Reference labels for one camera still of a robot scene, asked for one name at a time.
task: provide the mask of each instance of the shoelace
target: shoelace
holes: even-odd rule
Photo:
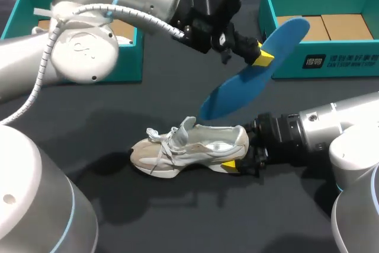
[[[160,159],[162,158],[162,154],[167,155],[167,157],[171,160],[172,164],[175,165],[174,160],[172,159],[172,154],[181,154],[184,153],[185,150],[177,151],[170,148],[168,145],[169,141],[172,139],[172,136],[178,131],[177,127],[172,127],[171,131],[168,134],[159,134],[157,130],[153,130],[151,128],[146,129],[146,133],[149,136],[149,140],[153,143],[160,143],[161,147],[158,153],[158,157],[155,163],[155,166],[152,168],[152,173],[155,168],[158,166]]]

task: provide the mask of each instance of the cardboard box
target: cardboard box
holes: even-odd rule
[[[311,28],[273,78],[379,76],[379,0],[261,0],[263,37],[292,15]]]
[[[50,9],[51,2],[52,0],[17,0],[1,40],[30,35],[35,26],[49,29],[49,19],[33,13],[35,8]],[[116,36],[120,37],[118,38],[120,51],[115,69],[102,82],[140,82],[144,34],[139,29],[119,20],[115,20],[111,28]]]

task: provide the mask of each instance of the beige sneaker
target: beige sneaker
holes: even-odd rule
[[[159,135],[147,129],[147,139],[136,143],[131,162],[137,169],[159,178],[173,178],[191,164],[201,164],[213,171],[235,173],[222,163],[242,159],[249,148],[249,138],[242,126],[208,127],[195,125],[187,117],[179,128]]]

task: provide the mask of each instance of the screw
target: screw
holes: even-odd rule
[[[309,120],[310,120],[310,121],[316,121],[316,120],[317,120],[317,116],[316,116],[316,115],[311,115],[311,116],[309,117]]]

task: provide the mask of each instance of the shoe sole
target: shoe sole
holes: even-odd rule
[[[208,167],[209,169],[211,169],[214,172],[227,173],[227,174],[238,174],[238,171],[236,169],[233,169],[233,168],[228,168],[227,169],[221,163],[219,163],[219,164],[215,164],[215,163],[213,163],[213,164],[197,163],[197,164],[205,166],[205,167]],[[147,175],[150,175],[150,176],[153,176],[153,177],[157,177],[157,178],[170,179],[170,178],[176,177],[183,169],[185,169],[189,165],[186,165],[186,166],[183,166],[183,167],[180,167],[180,168],[176,167],[173,170],[160,170],[160,171],[154,170],[153,172],[151,172],[151,170],[149,170],[149,169],[145,169],[145,168],[139,167],[137,165],[134,165],[134,166],[138,170],[140,170],[141,172],[144,172]]]

